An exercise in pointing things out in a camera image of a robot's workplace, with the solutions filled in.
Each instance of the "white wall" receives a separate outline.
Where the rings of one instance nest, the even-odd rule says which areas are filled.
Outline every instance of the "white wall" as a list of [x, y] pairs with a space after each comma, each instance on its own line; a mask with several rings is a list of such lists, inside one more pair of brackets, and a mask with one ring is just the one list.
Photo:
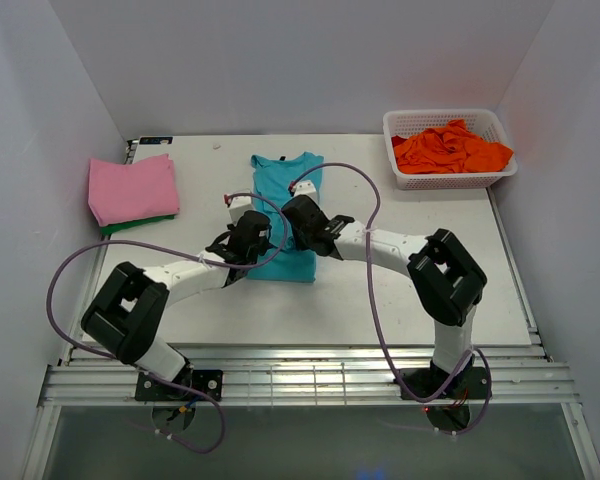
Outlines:
[[51, 0], [125, 138], [495, 108], [553, 0]]
[[[0, 480], [19, 475], [43, 375], [60, 341], [44, 296], [55, 266], [96, 239], [88, 157], [124, 142], [47, 0], [0, 0]], [[67, 325], [87, 261], [56, 310]]]
[[520, 163], [496, 189], [504, 223], [600, 456], [600, 1], [556, 2], [499, 113]]

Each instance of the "cable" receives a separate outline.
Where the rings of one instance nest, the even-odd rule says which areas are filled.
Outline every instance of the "cable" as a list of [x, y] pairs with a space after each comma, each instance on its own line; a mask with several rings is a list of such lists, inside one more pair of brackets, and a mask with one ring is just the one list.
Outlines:
[[[255, 193], [234, 193], [231, 195], [226, 195], [225, 202], [229, 202], [231, 199], [236, 198], [236, 197], [252, 197], [252, 198], [261, 200], [261, 201], [269, 204], [276, 211], [276, 213], [278, 215], [280, 215], [280, 218], [282, 219], [282, 226], [283, 226], [282, 240], [280, 242], [280, 245], [278, 245], [278, 247], [276, 247], [274, 252], [269, 257], [264, 259], [262, 262], [256, 263], [254, 265], [233, 265], [230, 263], [222, 263], [222, 262], [216, 262], [216, 261], [212, 261], [212, 260], [205, 260], [205, 263], [208, 265], [213, 265], [213, 266], [221, 267], [221, 268], [232, 268], [232, 269], [236, 269], [236, 270], [252, 270], [254, 268], [262, 267], [263, 265], [268, 264], [271, 260], [274, 259], [274, 257], [276, 255], [278, 255], [278, 253], [280, 253], [282, 251], [282, 249], [284, 248], [285, 242], [287, 240], [287, 236], [289, 234], [289, 228], [287, 225], [287, 220], [284, 217], [284, 215], [282, 214], [282, 210], [280, 210], [280, 208], [276, 204], [274, 204], [271, 200], [269, 200], [265, 197], [262, 197], [260, 195], [257, 195]], [[97, 348], [90, 347], [88, 345], [85, 345], [85, 344], [78, 342], [77, 340], [74, 340], [73, 338], [71, 338], [60, 328], [60, 326], [58, 325], [58, 322], [56, 321], [56, 319], [53, 315], [53, 292], [55, 291], [56, 284], [58, 283], [60, 275], [62, 274], [64, 269], [67, 268], [69, 263], [71, 263], [73, 260], [75, 260], [77, 257], [82, 255], [83, 253], [88, 252], [89, 250], [92, 250], [94, 248], [104, 247], [106, 245], [130, 245], [130, 246], [134, 246], [134, 247], [142, 247], [142, 248], [147, 248], [149, 250], [155, 250], [157, 252], [168, 253], [170, 255], [175, 255], [177, 257], [186, 258], [187, 260], [192, 260], [194, 262], [199, 262], [200, 258], [197, 257], [196, 255], [191, 255], [189, 253], [179, 252], [177, 250], [172, 250], [170, 248], [165, 248], [165, 247], [159, 247], [157, 245], [152, 245], [152, 244], [144, 243], [144, 242], [135, 242], [135, 241], [131, 241], [131, 240], [105, 240], [102, 242], [94, 243], [92, 245], [87, 245], [86, 247], [82, 247], [82, 248], [76, 250], [60, 264], [60, 266], [58, 267], [56, 272], [53, 274], [53, 277], [51, 278], [51, 282], [49, 283], [49, 288], [47, 290], [47, 298], [46, 298], [46, 302], [45, 302], [47, 318], [49, 320], [49, 324], [51, 325], [51, 328], [53, 328], [53, 330], [63, 340], [67, 341], [68, 343], [73, 345], [75, 348], [79, 348], [86, 352], [93, 353], [95, 355], [100, 355], [102, 357], [106, 357], [106, 358], [115, 360], [115, 358], [116, 358], [115, 355], [113, 355], [109, 352], [98, 350]], [[167, 438], [175, 440], [182, 446], [184, 446], [184, 447], [188, 448], [189, 450], [196, 452], [196, 453], [203, 453], [203, 454], [210, 453], [213, 450], [215, 450], [216, 448], [218, 448], [220, 446], [220, 444], [222, 443], [222, 441], [224, 440], [224, 436], [226, 433], [225, 416], [224, 416], [224, 412], [222, 411], [222, 407], [220, 406], [220, 404], [216, 400], [214, 400], [212, 397], [210, 397], [206, 393], [201, 392], [199, 390], [195, 390], [193, 388], [189, 388], [189, 387], [185, 387], [183, 385], [178, 385], [176, 383], [169, 382], [169, 381], [164, 380], [152, 373], [149, 373], [149, 376], [156, 382], [160, 382], [163, 385], [166, 385], [168, 387], [175, 388], [177, 390], [181, 390], [181, 391], [184, 391], [187, 393], [191, 393], [198, 397], [202, 397], [203, 399], [207, 400], [215, 407], [215, 409], [218, 411], [218, 415], [220, 416], [220, 435], [218, 436], [218, 439], [216, 440], [216, 442], [207, 448], [196, 447], [195, 445], [192, 445], [189, 442], [182, 440], [181, 438], [173, 436], [169, 432], [165, 433], [162, 430], [161, 430], [161, 432], [164, 433], [165, 435], [167, 435]]]
[[[393, 376], [396, 379], [396, 383], [412, 400], [414, 400], [418, 403], [429, 403], [433, 400], [436, 400], [447, 389], [447, 387], [451, 384], [451, 382], [456, 377], [456, 375], [460, 372], [460, 370], [462, 370], [462, 368], [464, 368], [466, 360], [468, 360], [469, 357], [473, 354], [473, 351], [468, 350], [464, 353], [464, 355], [462, 356], [462, 358], [460, 359], [458, 364], [455, 366], [453, 371], [449, 374], [449, 376], [442, 383], [442, 385], [440, 385], [440, 388], [438, 388], [438, 390], [436, 390], [433, 394], [429, 395], [428, 397], [418, 397], [415, 393], [413, 393], [409, 389], [407, 384], [402, 379], [400, 372], [398, 371], [395, 364], [393, 363], [393, 359], [391, 358], [391, 354], [389, 353], [389, 348], [387, 347], [387, 343], [384, 339], [384, 334], [382, 333], [382, 326], [380, 325], [380, 317], [378, 315], [378, 307], [376, 305], [375, 292], [374, 292], [374, 288], [373, 288], [373, 268], [372, 268], [373, 267], [373, 259], [371, 257], [371, 228], [373, 226], [373, 221], [375, 220], [376, 216], [378, 215], [378, 212], [380, 211], [380, 205], [382, 203], [381, 199], [380, 199], [380, 191], [378, 190], [378, 187], [376, 186], [374, 181], [371, 179], [371, 177], [369, 177], [369, 175], [367, 175], [365, 172], [360, 170], [358, 167], [354, 167], [353, 165], [349, 165], [348, 163], [342, 163], [342, 162], [329, 162], [329, 163], [323, 163], [320, 165], [316, 165], [315, 167], [312, 167], [312, 168], [306, 170], [298, 178], [296, 178], [291, 183], [291, 187], [293, 185], [295, 185], [296, 183], [298, 183], [300, 180], [302, 180], [304, 177], [306, 177], [311, 172], [318, 170], [320, 168], [325, 168], [325, 167], [343, 167], [343, 168], [347, 168], [349, 170], [353, 170], [354, 172], [361, 175], [362, 178], [364, 178], [367, 181], [367, 183], [371, 186], [371, 189], [373, 190], [373, 193], [376, 196], [376, 206], [373, 209], [373, 212], [371, 213], [371, 215], [369, 216], [369, 219], [367, 220], [367, 225], [366, 225], [367, 232], [365, 234], [365, 238], [366, 238], [366, 264], [367, 264], [367, 290], [369, 293], [369, 304], [371, 306], [371, 316], [373, 317], [373, 324], [376, 329], [376, 334], [378, 336], [380, 348], [382, 349], [382, 353], [384, 355], [384, 358], [385, 358], [387, 364], [389, 365], [389, 369], [391, 370], [391, 373], [393, 373]], [[476, 421], [472, 422], [471, 425], [469, 425], [467, 428], [462, 430], [462, 433], [466, 433], [466, 432], [472, 430], [475, 427], [475, 425], [477, 424], [477, 422], [479, 422], [482, 419], [482, 417], [484, 416], [484, 413], [486, 411], [486, 408], [489, 405], [489, 397], [491, 396], [491, 371], [489, 369], [489, 364], [487, 362], [486, 357], [482, 354], [482, 351], [480, 349], [476, 348], [475, 351], [482, 358], [482, 361], [484, 362], [484, 365], [485, 365], [485, 369], [487, 370], [487, 377], [488, 377], [487, 378], [487, 385], [488, 385], [487, 399], [485, 400], [485, 403], [484, 403], [482, 410], [480, 411], [480, 414], [478, 415], [478, 418], [476, 419]]]

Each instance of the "orange cloth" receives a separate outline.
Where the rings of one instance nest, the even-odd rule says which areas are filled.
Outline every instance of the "orange cloth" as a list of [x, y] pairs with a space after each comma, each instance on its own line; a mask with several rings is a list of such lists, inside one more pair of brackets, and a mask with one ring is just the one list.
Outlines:
[[513, 150], [489, 143], [467, 130], [464, 120], [451, 120], [446, 127], [427, 128], [404, 139], [392, 137], [398, 170], [421, 173], [499, 172], [509, 163]]

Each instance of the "pink cloth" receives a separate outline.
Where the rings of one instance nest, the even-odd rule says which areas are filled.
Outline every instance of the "pink cloth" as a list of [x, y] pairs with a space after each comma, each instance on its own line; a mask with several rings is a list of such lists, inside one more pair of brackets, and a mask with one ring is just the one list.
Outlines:
[[131, 165], [92, 158], [89, 207], [101, 227], [178, 213], [173, 160], [166, 153]]

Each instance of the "white laundry basket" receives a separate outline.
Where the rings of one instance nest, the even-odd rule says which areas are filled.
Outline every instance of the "white laundry basket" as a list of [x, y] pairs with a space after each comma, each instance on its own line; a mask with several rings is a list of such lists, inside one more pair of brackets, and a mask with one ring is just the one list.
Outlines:
[[407, 175], [398, 170], [391, 137], [400, 135], [401, 137], [408, 138], [429, 127], [443, 127], [449, 120], [456, 118], [464, 119], [467, 128], [471, 132], [480, 135], [487, 142], [500, 142], [511, 148], [500, 120], [498, 120], [495, 113], [489, 110], [401, 110], [387, 112], [382, 122], [384, 138], [387, 144], [387, 154], [389, 155], [391, 168], [398, 182], [398, 188], [403, 190], [486, 188], [502, 177], [508, 177], [516, 173], [518, 164], [516, 163], [515, 156], [511, 157], [509, 164], [500, 172]]

